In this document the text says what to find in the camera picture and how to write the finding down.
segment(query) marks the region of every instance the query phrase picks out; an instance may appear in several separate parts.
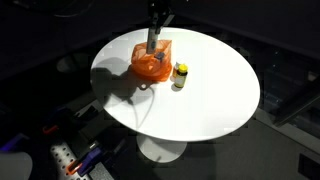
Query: robotic arm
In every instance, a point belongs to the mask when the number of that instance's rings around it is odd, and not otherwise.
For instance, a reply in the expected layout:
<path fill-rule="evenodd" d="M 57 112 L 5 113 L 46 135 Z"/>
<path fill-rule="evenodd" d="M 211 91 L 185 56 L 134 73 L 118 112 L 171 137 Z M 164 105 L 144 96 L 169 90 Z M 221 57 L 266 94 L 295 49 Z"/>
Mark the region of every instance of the robotic arm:
<path fill-rule="evenodd" d="M 149 0 L 148 10 L 151 25 L 148 31 L 147 54 L 154 54 L 161 28 L 167 26 L 174 18 L 169 7 L 169 0 Z"/>

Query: table leg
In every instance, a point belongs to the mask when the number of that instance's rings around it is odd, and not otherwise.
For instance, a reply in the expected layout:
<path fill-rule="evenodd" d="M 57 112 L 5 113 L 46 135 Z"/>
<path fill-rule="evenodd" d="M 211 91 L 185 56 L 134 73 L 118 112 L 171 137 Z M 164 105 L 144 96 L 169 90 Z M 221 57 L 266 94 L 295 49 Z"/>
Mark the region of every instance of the table leg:
<path fill-rule="evenodd" d="M 143 134 L 138 134 L 137 143 L 142 154 L 158 163 L 167 163 L 177 159 L 187 146 L 186 142 L 167 141 Z"/>

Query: orange plastic bag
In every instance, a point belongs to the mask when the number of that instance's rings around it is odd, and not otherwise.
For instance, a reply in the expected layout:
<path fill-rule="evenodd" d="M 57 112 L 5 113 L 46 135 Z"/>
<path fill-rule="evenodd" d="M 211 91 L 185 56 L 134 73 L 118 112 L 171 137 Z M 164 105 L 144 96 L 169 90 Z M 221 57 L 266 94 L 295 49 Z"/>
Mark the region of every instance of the orange plastic bag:
<path fill-rule="evenodd" d="M 155 54 L 147 54 L 147 43 L 137 44 L 131 57 L 131 67 L 141 79 L 152 81 L 166 81 L 171 73 L 171 40 L 158 40 Z M 160 61 L 155 57 L 163 52 L 164 57 Z"/>

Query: table pedestal base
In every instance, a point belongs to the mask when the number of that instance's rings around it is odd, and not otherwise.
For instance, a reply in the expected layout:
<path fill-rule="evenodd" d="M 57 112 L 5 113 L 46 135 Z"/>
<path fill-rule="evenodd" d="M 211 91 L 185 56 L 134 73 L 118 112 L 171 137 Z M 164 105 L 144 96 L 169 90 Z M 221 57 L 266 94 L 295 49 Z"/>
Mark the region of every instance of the table pedestal base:
<path fill-rule="evenodd" d="M 186 142 L 166 141 L 143 134 L 137 136 L 137 143 L 142 154 L 158 163 L 167 163 L 177 159 L 187 146 Z"/>

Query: white round table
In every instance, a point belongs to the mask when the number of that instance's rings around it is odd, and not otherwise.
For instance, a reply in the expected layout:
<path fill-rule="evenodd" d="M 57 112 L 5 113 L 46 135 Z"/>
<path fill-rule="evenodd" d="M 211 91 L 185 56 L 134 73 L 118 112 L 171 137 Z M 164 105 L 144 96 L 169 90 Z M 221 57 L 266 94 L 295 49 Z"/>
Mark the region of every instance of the white round table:
<path fill-rule="evenodd" d="M 172 80 L 153 83 L 130 69 L 136 44 L 148 30 L 124 34 L 105 45 L 91 67 L 98 101 L 117 121 L 139 132 L 142 153 L 156 162 L 178 158 L 187 142 L 224 136 L 245 124 L 260 98 L 257 76 L 248 62 L 225 43 L 191 30 L 164 28 L 172 40 L 171 62 L 189 67 L 184 88 Z"/>

